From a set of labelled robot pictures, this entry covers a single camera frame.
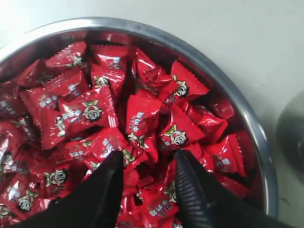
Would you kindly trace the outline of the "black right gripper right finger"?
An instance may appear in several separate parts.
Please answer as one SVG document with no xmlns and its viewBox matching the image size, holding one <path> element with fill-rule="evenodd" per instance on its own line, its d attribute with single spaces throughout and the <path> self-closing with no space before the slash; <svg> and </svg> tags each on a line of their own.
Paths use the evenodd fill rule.
<svg viewBox="0 0 304 228">
<path fill-rule="evenodd" d="M 187 150 L 175 153 L 175 190 L 185 228 L 287 228 L 220 184 Z"/>
</svg>

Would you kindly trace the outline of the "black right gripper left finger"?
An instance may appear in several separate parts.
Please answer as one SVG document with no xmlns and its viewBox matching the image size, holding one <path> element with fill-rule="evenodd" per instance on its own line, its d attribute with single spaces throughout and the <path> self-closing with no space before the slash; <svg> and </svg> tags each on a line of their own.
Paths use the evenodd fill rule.
<svg viewBox="0 0 304 228">
<path fill-rule="evenodd" d="M 112 151 L 68 196 L 18 228 L 114 228 L 123 193 L 123 154 Z"/>
</svg>

